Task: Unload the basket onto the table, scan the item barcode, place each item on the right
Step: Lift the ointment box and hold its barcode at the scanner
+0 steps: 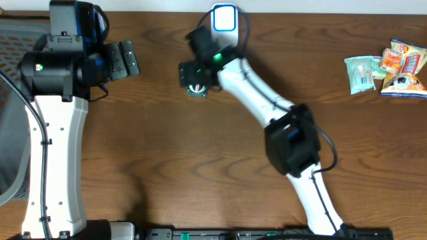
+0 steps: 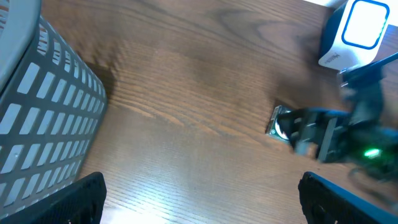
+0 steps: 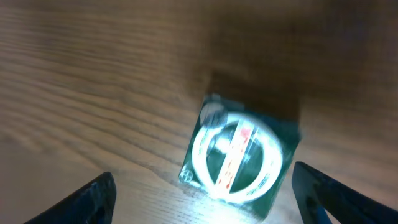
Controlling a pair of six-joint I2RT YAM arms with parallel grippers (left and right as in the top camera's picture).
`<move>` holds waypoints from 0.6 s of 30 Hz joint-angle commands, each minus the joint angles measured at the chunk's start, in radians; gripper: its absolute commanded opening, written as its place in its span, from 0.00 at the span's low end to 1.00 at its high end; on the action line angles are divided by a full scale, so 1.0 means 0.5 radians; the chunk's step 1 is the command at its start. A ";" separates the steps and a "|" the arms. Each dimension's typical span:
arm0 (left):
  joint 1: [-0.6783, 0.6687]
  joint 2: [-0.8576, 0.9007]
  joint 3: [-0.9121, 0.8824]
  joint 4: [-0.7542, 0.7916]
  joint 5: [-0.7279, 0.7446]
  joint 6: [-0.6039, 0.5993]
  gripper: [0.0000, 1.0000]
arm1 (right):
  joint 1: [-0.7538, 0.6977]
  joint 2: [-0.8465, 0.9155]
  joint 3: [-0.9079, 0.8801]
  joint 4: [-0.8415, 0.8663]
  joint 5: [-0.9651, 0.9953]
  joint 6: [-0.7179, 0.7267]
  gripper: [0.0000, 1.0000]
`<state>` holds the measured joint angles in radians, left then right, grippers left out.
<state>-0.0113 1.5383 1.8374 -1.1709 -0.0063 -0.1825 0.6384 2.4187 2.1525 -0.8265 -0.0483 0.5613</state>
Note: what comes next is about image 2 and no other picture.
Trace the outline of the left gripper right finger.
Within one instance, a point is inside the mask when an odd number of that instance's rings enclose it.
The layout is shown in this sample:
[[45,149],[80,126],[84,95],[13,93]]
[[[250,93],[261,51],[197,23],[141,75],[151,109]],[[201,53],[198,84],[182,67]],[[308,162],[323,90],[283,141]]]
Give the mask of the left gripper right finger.
[[309,224],[397,224],[397,216],[357,197],[313,172],[298,184],[302,212]]

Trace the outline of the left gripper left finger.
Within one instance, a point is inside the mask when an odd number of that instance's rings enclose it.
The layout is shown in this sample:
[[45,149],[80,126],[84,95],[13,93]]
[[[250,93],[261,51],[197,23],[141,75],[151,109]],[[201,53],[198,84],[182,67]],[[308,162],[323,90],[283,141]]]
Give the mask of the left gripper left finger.
[[2,224],[100,224],[106,198],[100,172],[76,181],[37,203],[1,220]]

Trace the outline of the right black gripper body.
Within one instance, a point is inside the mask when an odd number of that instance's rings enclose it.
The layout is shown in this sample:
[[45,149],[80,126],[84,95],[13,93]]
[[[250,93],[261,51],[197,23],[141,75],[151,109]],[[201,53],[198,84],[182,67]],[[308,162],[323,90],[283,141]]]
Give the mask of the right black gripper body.
[[321,163],[354,162],[379,180],[397,178],[397,131],[381,125],[384,108],[382,69],[397,60],[392,54],[368,65],[344,68],[337,74],[349,112],[302,108],[277,115],[276,120],[294,153],[306,155],[317,145]]

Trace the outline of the green Zam-Buk box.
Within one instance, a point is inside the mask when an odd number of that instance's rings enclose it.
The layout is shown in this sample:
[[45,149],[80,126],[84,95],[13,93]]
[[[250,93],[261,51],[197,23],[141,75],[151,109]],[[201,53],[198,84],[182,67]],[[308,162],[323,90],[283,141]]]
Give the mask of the green Zam-Buk box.
[[269,119],[269,123],[267,125],[265,133],[268,136],[270,136],[278,141],[282,141],[284,143],[289,143],[289,139],[288,139],[286,133],[283,132],[283,130],[281,130],[279,122],[278,122],[278,117],[280,114],[289,113],[289,112],[291,112],[290,108],[287,108],[283,105],[276,106],[272,112],[270,119]]

